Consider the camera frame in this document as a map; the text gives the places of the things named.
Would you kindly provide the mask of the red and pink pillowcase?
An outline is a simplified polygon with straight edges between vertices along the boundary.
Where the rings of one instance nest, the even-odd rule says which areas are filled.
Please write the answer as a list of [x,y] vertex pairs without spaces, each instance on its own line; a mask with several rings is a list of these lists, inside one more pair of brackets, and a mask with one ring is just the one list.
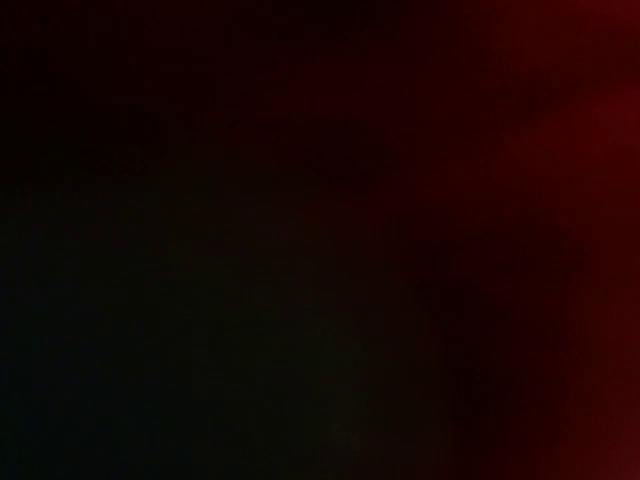
[[635,479],[635,1],[5,1],[5,479]]

